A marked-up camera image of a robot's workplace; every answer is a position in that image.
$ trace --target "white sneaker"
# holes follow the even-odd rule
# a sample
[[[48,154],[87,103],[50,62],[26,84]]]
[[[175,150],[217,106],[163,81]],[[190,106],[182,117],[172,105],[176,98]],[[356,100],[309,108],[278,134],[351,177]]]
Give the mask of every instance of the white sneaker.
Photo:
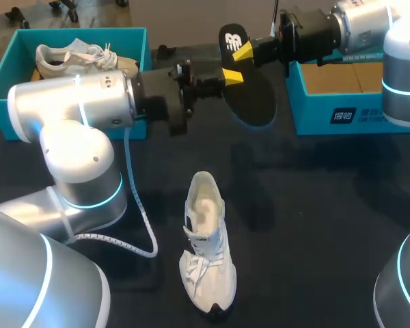
[[[65,48],[49,48],[41,44],[36,49],[36,66],[44,79],[87,75],[108,70],[123,70],[128,77],[138,73],[137,62],[131,58],[118,57],[105,45],[87,44],[75,39]]]
[[[237,285],[225,225],[225,202],[208,172],[198,172],[191,181],[185,202],[185,226],[192,255],[184,251],[179,269],[185,290],[201,311],[218,315],[232,304]]]

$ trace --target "black table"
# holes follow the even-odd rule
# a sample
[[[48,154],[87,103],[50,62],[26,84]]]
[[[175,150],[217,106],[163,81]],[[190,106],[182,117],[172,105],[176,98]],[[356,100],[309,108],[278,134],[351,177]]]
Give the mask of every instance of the black table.
[[[218,50],[180,49],[182,56]],[[200,170],[215,177],[226,201],[238,276],[235,306],[222,327],[377,327],[375,279],[410,232],[410,135],[297,137],[282,67],[262,70],[277,94],[271,127],[247,128],[222,100],[209,99],[197,103],[188,135],[169,138],[161,123],[147,140],[131,143],[158,257],[94,241],[73,246],[107,274],[108,327],[209,326],[178,268],[184,202]],[[114,144],[126,174],[123,145]],[[51,184],[40,147],[6,142],[0,133],[0,202]],[[151,246],[132,197],[125,217],[104,233]]]

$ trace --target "black insole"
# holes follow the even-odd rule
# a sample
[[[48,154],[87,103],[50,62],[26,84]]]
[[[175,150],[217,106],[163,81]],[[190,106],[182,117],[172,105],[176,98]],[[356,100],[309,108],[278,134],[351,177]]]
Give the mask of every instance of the black insole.
[[[49,65],[59,66],[62,65],[64,62],[62,60],[51,60],[49,61]]]
[[[223,96],[241,121],[249,126],[262,127],[275,118],[276,99],[273,88],[252,60],[234,62],[232,58],[232,54],[248,40],[245,29],[239,24],[225,25],[220,29],[222,67],[241,72],[244,80],[244,83],[225,88]]]

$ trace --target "metal cylinder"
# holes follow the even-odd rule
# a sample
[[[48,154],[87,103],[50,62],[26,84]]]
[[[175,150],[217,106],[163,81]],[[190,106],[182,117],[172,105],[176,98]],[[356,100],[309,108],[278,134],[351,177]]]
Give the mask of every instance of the metal cylinder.
[[[381,46],[386,32],[398,18],[384,0],[339,1],[331,13],[342,31],[339,51],[343,54]]]
[[[410,16],[400,18],[385,37],[383,111],[390,122],[410,127]]]
[[[116,70],[15,85],[8,113],[18,137],[35,142],[45,125],[58,120],[99,129],[132,126],[136,110],[131,81]]]
[[[62,197],[57,186],[43,189],[0,204],[0,212],[52,239],[64,242],[71,234],[106,228],[123,217],[127,201],[119,193],[106,204],[94,208],[76,208]]]
[[[0,213],[0,327],[105,327],[110,298],[92,261]]]
[[[102,131],[64,120],[46,125],[40,143],[57,189],[69,205],[91,209],[113,202],[121,210],[126,207],[114,150]]]
[[[410,328],[410,236],[379,274],[373,303],[381,328]]]

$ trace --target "blue box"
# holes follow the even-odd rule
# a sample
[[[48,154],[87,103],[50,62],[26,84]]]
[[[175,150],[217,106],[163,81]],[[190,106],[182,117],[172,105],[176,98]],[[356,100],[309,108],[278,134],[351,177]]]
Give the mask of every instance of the blue box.
[[[357,65],[326,65],[322,68],[315,68],[316,64],[312,63],[290,65],[290,77],[286,79],[286,85],[298,135],[410,133],[410,128],[396,126],[383,115],[382,64],[365,63],[368,66],[358,69]],[[332,78],[326,77],[323,69],[332,73]],[[322,82],[330,79],[332,85],[328,93],[309,92],[310,87],[319,90]],[[346,84],[345,89],[351,91],[337,91],[341,83]]]
[[[141,71],[152,69],[152,57],[145,28],[19,29],[12,37],[0,62],[0,129],[7,140],[19,140],[8,116],[8,91],[13,85],[31,80],[36,67],[37,46],[46,44],[53,48],[62,48],[68,46],[75,38],[101,47],[104,47],[105,43],[111,43],[111,50],[119,56],[138,61]],[[112,139],[123,139],[124,129],[109,129],[105,132]],[[134,125],[130,138],[146,138],[144,121],[138,121]]]

